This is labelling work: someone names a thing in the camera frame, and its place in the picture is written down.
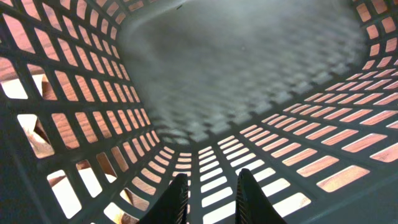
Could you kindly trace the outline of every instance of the rectangular slot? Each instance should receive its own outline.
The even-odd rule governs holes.
[[[212,203],[218,202],[219,200],[224,199],[230,195],[232,195],[232,189],[231,189],[231,187],[227,187],[223,190],[220,190],[220,191],[213,193],[213,194],[205,197],[204,199],[202,199],[201,205],[204,208],[204,207],[209,206]]]
[[[143,180],[141,180],[139,177],[135,177],[132,180],[132,184],[134,184],[138,189],[142,190],[143,192],[149,194],[149,195],[154,195],[156,192],[156,188],[145,183]]]
[[[274,205],[274,209],[281,216],[285,217],[300,208],[303,208],[311,203],[303,193],[296,193]]]
[[[116,180],[116,173],[104,152],[97,154],[98,164],[101,166],[102,171],[105,173],[107,180],[112,183]]]
[[[379,160],[382,162],[393,162],[398,159],[398,143],[393,144],[373,155],[370,158]]]
[[[220,186],[221,184],[226,183],[226,178],[225,177],[220,177],[218,179],[215,179],[211,182],[209,182],[208,184],[205,184],[203,186],[200,187],[200,192],[204,193],[208,190],[211,190],[217,186]]]
[[[370,173],[369,170],[358,166],[349,166],[317,183],[326,192],[334,192],[351,182]]]
[[[92,197],[96,197],[102,191],[100,183],[98,182],[90,163],[87,160],[78,162],[76,168],[79,170],[79,175]]]
[[[282,162],[287,166],[292,166],[292,165],[314,155],[315,153],[317,153],[317,151],[314,149],[306,149],[302,152],[297,153],[294,156],[291,156],[291,157],[283,160]]]
[[[127,171],[129,169],[129,166],[127,165],[126,160],[124,160],[124,157],[121,154],[119,148],[117,146],[115,146],[111,149],[111,152],[112,152],[113,157],[115,158],[116,162],[118,163],[120,169],[123,172]]]
[[[334,158],[333,156],[324,156],[319,160],[312,162],[303,168],[298,169],[297,173],[299,173],[303,177],[309,177],[327,167],[330,167],[331,165],[335,164],[338,161],[339,159]]]
[[[367,147],[385,139],[387,136],[383,134],[368,134],[367,136],[348,144],[347,146],[343,147],[343,150],[348,152],[359,152]]]
[[[288,186],[290,186],[290,183],[281,178],[279,180],[276,180],[264,187],[261,188],[261,190],[264,192],[264,194],[269,197],[273,194],[276,194],[277,192],[280,192],[281,190],[287,188]]]

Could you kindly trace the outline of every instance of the basket hole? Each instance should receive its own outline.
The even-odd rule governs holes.
[[[139,210],[145,211],[148,209],[149,202],[138,197],[136,194],[125,188],[120,192],[120,196],[126,200],[130,205],[138,208]]]
[[[370,113],[372,111],[373,110],[366,110],[366,109],[359,110],[359,111],[357,111],[357,112],[355,112],[355,113],[353,113],[351,115],[348,115],[345,118],[342,118],[340,121],[342,121],[342,122],[352,122],[352,121],[354,121],[354,120],[356,120],[356,119],[358,119],[358,118],[360,118],[360,117],[362,117],[364,115],[367,115],[368,113]]]
[[[112,126],[113,126],[114,130],[116,131],[116,134],[122,134],[123,131],[120,128],[120,125],[119,125],[114,113],[112,111],[107,111],[106,114],[108,115],[108,118],[111,121]]]
[[[86,114],[84,112],[77,112],[75,113],[75,116],[87,138],[87,141],[90,143],[98,141],[98,138],[95,135],[93,128],[91,127],[91,124],[87,119]]]
[[[242,168],[239,168],[235,171],[236,175],[239,175],[239,173],[242,171],[242,169],[248,169],[248,170],[254,170],[255,168],[258,168],[260,166],[264,165],[264,161],[262,161],[261,159],[258,159]]]
[[[396,48],[397,48],[397,37],[387,40],[386,52],[395,51]]]
[[[76,78],[77,83],[79,84],[81,92],[85,96],[86,101],[94,102],[94,97],[91,94],[90,89],[88,88],[86,80],[82,76],[79,76],[79,75],[75,75],[75,78]]]
[[[6,3],[6,4],[10,5],[10,6],[14,6],[12,4],[11,0],[1,0],[1,2]]]
[[[112,29],[111,29],[111,38],[114,39],[114,40],[116,40],[116,34],[117,34],[117,33],[118,33],[117,28],[112,27]]]
[[[91,11],[91,15],[90,15],[90,24],[93,27],[97,27],[97,21],[98,21],[98,12],[95,11],[94,9]]]
[[[85,52],[81,47],[78,47],[78,46],[76,46],[76,50],[77,50],[77,52],[78,52],[78,54],[79,54],[79,56],[80,56],[81,62],[82,62],[83,65],[85,66],[85,68],[86,68],[87,70],[92,71],[93,68],[91,67],[90,62],[88,61],[86,52]]]
[[[87,30],[84,29],[82,26],[79,26],[79,30],[80,30],[80,34],[83,37],[83,40],[86,42],[86,44],[92,46],[90,38],[88,37],[88,34],[87,34]]]
[[[106,19],[103,19],[102,24],[101,24],[101,32],[103,32],[104,34],[107,34],[108,26],[109,26],[108,21]]]
[[[57,173],[56,175],[58,177],[52,178],[54,173]],[[48,175],[47,180],[50,186],[52,185],[52,191],[55,194],[65,216],[67,218],[71,218],[81,210],[81,204],[68,180],[68,177],[65,176],[64,171],[59,170],[54,173]]]
[[[191,164],[176,164],[176,169],[191,169]]]
[[[371,15],[370,15],[365,3],[358,5],[356,7],[356,10],[358,11],[359,16],[361,16],[362,22],[370,20]]]
[[[138,129],[138,123],[136,121],[136,118],[134,117],[133,113],[131,110],[127,110],[127,114],[129,115],[130,121],[132,123],[132,125],[134,126],[135,129]]]
[[[146,123],[147,123],[148,125],[150,125],[150,121],[149,121],[148,115],[147,115],[147,113],[145,112],[145,110],[142,109],[142,108],[141,108],[141,113],[142,113],[142,115],[144,116],[144,119],[145,119]]]
[[[113,85],[114,85],[114,87],[115,87],[117,93],[119,94],[120,99],[122,100],[122,102],[123,102],[123,103],[127,102],[127,101],[126,101],[126,97],[124,96],[124,94],[123,94],[123,92],[122,92],[122,89],[120,88],[119,84],[114,83]]]
[[[33,3],[33,0],[23,0],[22,3],[24,5],[25,11],[28,15],[41,21],[41,18],[39,16],[39,13],[37,13],[36,6]]]
[[[75,30],[75,28],[74,28],[74,26],[73,26],[72,21],[71,21],[68,17],[66,17],[66,16],[62,16],[62,18],[63,18],[63,21],[65,22],[65,25],[67,26],[67,29],[68,29],[68,31],[69,31],[69,34],[70,34],[72,37],[74,37],[74,38],[76,38],[76,39],[79,39],[78,36],[77,36],[76,30]]]
[[[123,88],[124,88],[124,92],[126,93],[127,97],[129,98],[129,101],[131,103],[133,103],[134,100],[132,99],[132,96],[131,96],[131,93],[129,91],[129,88],[126,85],[123,85]]]
[[[222,168],[217,168],[217,169],[215,169],[215,170],[213,170],[213,171],[211,171],[211,172],[209,172],[207,174],[201,175],[200,176],[200,182],[208,180],[208,179],[210,179],[210,178],[212,178],[212,177],[214,177],[214,176],[216,176],[216,175],[218,175],[218,174],[220,174],[222,172],[223,172]]]
[[[121,68],[121,70],[122,70],[122,72],[123,72],[124,77],[125,77],[127,80],[130,80],[129,74],[128,74],[127,71],[126,71],[126,68],[124,68],[124,65],[119,64],[119,66],[120,66],[120,68]]]
[[[380,50],[380,44],[372,45],[372,47],[371,47],[371,53],[370,53],[369,56],[372,57],[372,56],[375,56],[375,55],[379,54],[379,50]]]
[[[381,59],[380,63],[377,65],[378,68],[382,68],[385,67],[391,60],[391,56],[390,57],[385,57],[383,59]]]
[[[8,16],[7,14],[3,14],[3,17],[17,46],[21,50],[25,50],[34,54],[35,50],[33,49],[21,22],[11,16]]]
[[[273,152],[271,154],[271,156],[273,156],[274,158],[278,158],[280,156],[283,156],[283,155],[285,155],[285,154],[287,154],[287,153],[299,148],[300,146],[301,146],[301,144],[299,144],[299,143],[296,143],[296,142],[292,143],[292,144],[290,144],[288,146],[283,147],[282,149],[279,149],[276,152]]]
[[[317,183],[326,192],[334,192],[347,184],[370,173],[369,170],[358,166],[349,166]]]
[[[73,133],[73,130],[70,127],[67,117],[63,113],[54,113],[52,114],[52,119],[66,147],[68,149],[75,149],[79,147],[79,142],[77,141],[75,133]]]
[[[352,110],[351,108],[342,108],[342,109],[340,109],[340,110],[338,110],[338,111],[326,116],[324,119],[333,120],[333,119],[338,118],[339,116],[341,116],[341,115],[343,115],[345,113],[350,112],[351,110]]]
[[[281,190],[287,188],[288,186],[290,186],[290,183],[281,178],[279,180],[276,180],[264,187],[261,188],[261,190],[264,192],[264,194],[269,197],[271,195],[276,194],[277,192],[280,192]]]
[[[383,111],[381,113],[378,113],[377,115],[374,115],[371,118],[368,118],[368,119],[362,121],[361,124],[375,125],[381,121],[384,121],[387,118],[390,118],[391,116],[394,116],[397,113],[398,113],[398,111]]]
[[[291,130],[293,130],[293,129],[305,124],[306,122],[307,121],[304,121],[304,120],[297,121],[297,122],[287,126],[286,128],[284,128],[284,131],[291,131]]]
[[[37,28],[35,28],[35,32],[36,32],[37,37],[40,40],[40,43],[42,44],[42,47],[43,47],[44,52],[47,55],[47,57],[51,58],[52,60],[59,61],[60,59],[58,58],[58,55],[55,52],[55,49],[54,49],[47,33],[45,33],[42,30],[39,30]]]
[[[250,153],[250,154],[248,154],[248,155],[246,155],[246,156],[244,156],[244,157],[242,157],[240,159],[237,159],[237,160],[231,162],[231,167],[236,167],[236,166],[238,166],[238,165],[240,165],[240,164],[242,164],[242,163],[244,163],[246,161],[249,161],[249,160],[251,160],[251,159],[253,159],[255,157],[256,157],[256,155],[254,153]]]
[[[108,53],[109,55],[112,55],[111,49],[109,49],[109,45],[108,45],[107,41],[102,40],[102,44],[103,44],[104,47],[105,47],[106,53]]]
[[[373,155],[370,158],[382,162],[394,162],[398,159],[398,143],[395,143]]]
[[[101,153],[97,154],[96,157],[97,157],[98,164],[99,164],[99,166],[101,166],[101,169],[104,172],[109,183],[114,182],[118,176],[116,175],[106,154],[104,152],[101,152]]]
[[[90,55],[91,55],[91,58],[94,61],[95,67],[97,68],[97,71],[102,73],[102,74],[105,74],[104,69],[102,68],[102,65],[100,63],[100,60],[98,60],[97,55],[94,54],[93,52],[90,52]]]
[[[367,147],[385,139],[387,136],[383,134],[368,134],[367,136],[348,144],[347,146],[343,147],[343,150],[348,152],[359,152]]]
[[[378,14],[383,13],[387,10],[387,6],[386,3],[384,3],[384,0],[372,0],[372,3]]]
[[[68,76],[65,72],[55,71],[58,81],[61,84],[62,90],[69,101],[78,101],[75,91],[69,82]]]
[[[54,10],[50,6],[44,3],[43,3],[43,8],[50,21],[51,26],[58,29],[59,31],[62,31],[61,25],[57,19],[57,15],[55,14]]]
[[[123,21],[125,18],[126,18],[125,13],[121,12],[121,13],[117,16],[117,18],[115,19],[115,21],[116,21],[118,24],[120,24],[120,23],[122,23],[122,21]]]
[[[112,65],[113,65],[114,70],[116,71],[116,74],[118,74],[118,77],[119,77],[120,79],[123,79],[123,76],[122,76],[122,74],[120,73],[119,67],[118,67],[118,65],[116,64],[116,62],[114,62],[114,61],[111,61],[111,62],[112,62]]]
[[[84,0],[78,0],[77,6],[76,6],[76,14],[78,17],[81,19],[85,19],[85,14],[86,14],[86,8],[87,8],[87,3]]]
[[[126,130],[131,131],[129,121],[127,120],[126,115],[124,114],[123,110],[118,110],[118,114],[119,114],[119,117],[122,120],[122,123],[123,123],[124,127],[126,128]]]
[[[48,137],[44,129],[38,131],[36,123],[41,124],[41,122],[36,115],[20,114],[17,116],[17,119],[37,158],[42,159],[54,155],[54,149],[48,143]]]
[[[136,163],[137,162],[137,157],[134,154],[134,152],[132,151],[130,144],[128,142],[123,143],[123,148],[126,151],[127,155],[129,156],[130,161],[132,163]]]
[[[143,174],[144,176],[146,176],[148,179],[150,179],[151,181],[155,182],[155,183],[160,183],[160,181],[162,180],[161,177],[159,177],[158,175],[152,173],[151,171],[149,171],[146,168],[143,168],[141,170],[141,174]]]
[[[280,140],[278,140],[278,141],[276,141],[276,142],[274,142],[274,143],[272,143],[272,144],[269,144],[268,146],[263,147],[262,150],[264,150],[264,151],[266,151],[266,152],[267,152],[267,151],[270,151],[270,150],[273,150],[273,149],[275,149],[276,147],[279,147],[279,146],[285,144],[285,143],[288,142],[288,141],[289,141],[289,140],[286,139],[286,138],[281,138]]]
[[[314,155],[315,153],[317,153],[317,151],[314,149],[306,149],[302,152],[297,153],[296,155],[293,155],[293,156],[283,160],[282,162],[287,166],[292,166],[292,165]]]
[[[144,3],[142,2],[142,0],[140,0],[138,2],[135,2],[134,4],[131,4],[129,6],[129,10],[132,12],[132,11],[135,11],[135,10],[141,8],[142,6],[144,6]]]
[[[112,71],[111,65],[110,65],[109,62],[108,62],[108,59],[102,57],[102,61],[103,61],[104,64],[105,64],[105,68],[106,68],[106,70],[108,71],[108,74],[109,74],[110,76],[114,77],[114,73],[113,73],[113,71]]]
[[[83,179],[83,182],[85,183],[90,195],[92,197],[99,195],[102,192],[102,187],[95,177],[93,169],[91,168],[88,160],[76,163],[76,168],[78,169],[80,177]]]
[[[114,12],[116,12],[116,10],[119,9],[119,5],[114,2],[112,3],[112,5],[110,5],[110,7],[108,8],[108,10],[106,10],[106,13],[108,13],[108,15],[113,16]]]
[[[145,137],[139,136],[139,139],[141,140],[142,145],[144,145],[145,150],[150,151],[150,147],[149,147],[148,142],[146,141]]]
[[[267,143],[267,142],[269,142],[269,141],[271,141],[271,140],[274,140],[274,139],[277,138],[278,136],[279,136],[279,135],[277,135],[277,134],[271,134],[270,136],[268,136],[268,137],[266,137],[266,138],[264,138],[264,139],[262,139],[262,140],[256,142],[256,145],[257,145],[257,146],[262,146],[262,145],[264,145],[265,143]]]
[[[137,92],[136,92],[136,89],[135,89],[134,87],[132,87],[132,86],[130,86],[130,89],[131,89],[132,94],[134,95],[134,98],[136,99],[136,101],[137,101],[138,103],[140,103],[141,101],[140,101],[139,98],[138,98],[138,94],[137,94]]]
[[[66,57],[68,63],[69,63],[70,65],[73,65],[73,66],[76,66],[76,67],[77,67],[76,59],[75,59],[75,57],[73,56],[72,51],[70,50],[70,47],[69,47],[68,42],[66,42],[66,41],[64,41],[64,40],[62,40],[62,39],[59,39],[59,38],[58,38],[58,42],[59,42],[60,45],[61,45],[62,52],[63,52],[63,54],[65,55],[65,57]]]
[[[164,174],[166,172],[166,169],[164,169],[163,167],[157,165],[155,162],[150,161],[148,163],[148,165],[153,168],[154,170],[156,170],[157,172],[160,172],[161,174]]]
[[[250,137],[250,136],[253,136],[254,134],[259,133],[259,132],[262,131],[262,130],[263,130],[263,128],[257,128],[257,129],[255,129],[255,130],[253,130],[253,131],[250,131],[250,132],[246,133],[246,134],[244,135],[244,137],[245,137],[245,138],[248,138],[248,137]]]
[[[108,91],[112,101],[117,103],[118,99],[116,98],[116,95],[114,94],[111,84],[107,81],[104,81],[104,84],[105,84],[106,90]]]
[[[98,127],[99,127],[99,129],[101,130],[102,135],[104,136],[104,138],[110,138],[110,137],[112,137],[112,134],[111,134],[111,132],[109,131],[109,128],[108,128],[108,126],[106,125],[106,123],[105,123],[105,121],[104,121],[104,119],[103,119],[101,113],[98,112],[98,111],[94,111],[94,112],[93,112],[93,116],[94,116],[94,118],[95,118],[95,120],[96,120],[96,122],[97,122],[97,124],[98,124]]]
[[[139,123],[141,124],[141,127],[145,127],[144,120],[142,119],[141,114],[139,113],[139,110],[138,109],[134,109],[134,112],[135,112],[135,114],[137,116],[137,119],[138,119]]]
[[[1,80],[12,79],[0,82],[6,96],[11,99],[28,99],[26,91],[16,75],[16,71],[10,60],[0,57],[0,68],[4,69],[3,72],[0,73]]]
[[[200,161],[200,162],[199,162],[199,166],[202,166],[203,164],[206,164],[206,163],[208,163],[208,162],[210,162],[210,161],[213,161],[213,160],[215,160],[215,159],[216,159],[216,156],[210,156],[210,157],[208,157],[208,158],[206,158],[206,159]]]
[[[104,214],[114,223],[138,223],[136,217],[124,212],[113,202],[104,209]]]
[[[203,223],[213,224],[235,214],[236,202],[230,202],[203,216]]]
[[[362,100],[359,100],[359,101],[355,102],[354,104],[355,105],[363,105],[363,104],[365,104],[365,103],[367,103],[369,101],[372,101],[372,100],[374,100],[376,98],[379,98],[382,95],[383,95],[383,93],[373,93],[373,94],[370,94],[369,96],[363,98]]]
[[[398,93],[390,94],[389,96],[373,103],[373,105],[387,105],[395,100],[398,100]]]
[[[98,39],[97,35],[91,34],[91,36],[93,37],[94,43],[95,43],[96,47],[98,48],[98,50],[103,50],[100,40]]]
[[[137,139],[133,139],[132,140],[132,144],[134,145],[134,147],[136,148],[136,150],[137,150],[137,152],[138,152],[138,154],[139,154],[139,156],[144,156],[144,151],[142,150],[142,148],[141,148],[141,145],[139,144],[139,142],[138,142],[138,140]]]
[[[251,137],[249,140],[252,141],[252,142],[253,142],[253,141],[256,141],[256,140],[258,140],[258,139],[260,139],[260,138],[266,136],[266,135],[269,134],[269,133],[270,133],[269,131],[263,131],[262,133],[257,134],[256,136]]]
[[[296,193],[282,201],[276,203],[274,209],[281,216],[285,217],[311,203],[311,200],[307,198],[303,193]]]
[[[328,146],[332,146],[332,145],[334,145],[334,144],[336,144],[336,143],[338,143],[338,142],[340,142],[340,141],[342,141],[342,140],[344,140],[344,139],[346,139],[348,137],[353,136],[356,133],[358,133],[357,130],[346,129],[344,131],[341,131],[341,132],[335,134],[334,136],[332,136],[332,137],[330,137],[330,138],[328,138],[326,140],[323,140],[322,143],[326,144]]]
[[[119,58],[118,50],[117,50],[116,47],[113,46],[113,45],[112,45],[112,51],[113,51],[114,55],[115,55],[118,59],[120,59],[120,58]]]
[[[320,172],[323,169],[326,169],[327,167],[330,167],[338,161],[339,159],[334,158],[333,156],[324,156],[321,159],[318,159],[306,165],[305,167],[298,169],[297,173],[299,173],[303,177],[309,177],[313,174],[316,174],[317,172]]]
[[[145,183],[139,177],[133,178],[132,184],[134,184],[138,189],[142,190],[143,192],[145,192],[149,195],[154,195],[156,192],[155,187]]]
[[[210,170],[211,168],[214,168],[214,167],[216,167],[216,166],[218,166],[220,163],[218,162],[218,161],[214,161],[214,162],[212,162],[211,164],[207,164],[207,165],[205,165],[205,166],[203,166],[203,167],[201,167],[200,169],[199,169],[199,172],[206,172],[206,171],[208,171],[208,170]]]
[[[219,200],[222,200],[222,199],[232,195],[232,193],[233,192],[232,192],[231,187],[224,188],[223,190],[220,190],[220,191],[213,193],[213,194],[205,197],[204,199],[202,199],[201,205],[203,208],[207,207],[213,203],[218,202]]]
[[[111,148],[111,152],[113,157],[115,158],[116,162],[118,163],[120,169],[125,172],[129,169],[126,160],[124,160],[123,155],[121,154],[119,148],[117,146]]]
[[[108,100],[105,97],[104,91],[101,88],[99,81],[92,78],[91,83],[93,84],[94,89],[97,92],[98,98],[101,100],[101,102],[108,102]]]
[[[375,25],[368,26],[366,28],[366,31],[368,32],[369,39],[375,39],[376,37],[379,36],[379,32],[377,31],[377,28]]]

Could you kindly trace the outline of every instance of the gray plastic laundry basket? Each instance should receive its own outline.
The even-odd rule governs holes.
[[[135,223],[184,173],[188,222],[233,223],[242,168],[287,223],[398,222],[397,15],[1,0],[2,222]]]

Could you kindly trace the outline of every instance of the laundry basket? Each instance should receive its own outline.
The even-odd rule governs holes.
[[[287,223],[398,222],[398,1],[230,2],[1,0],[4,223],[135,223],[179,173],[233,223],[242,168]]]

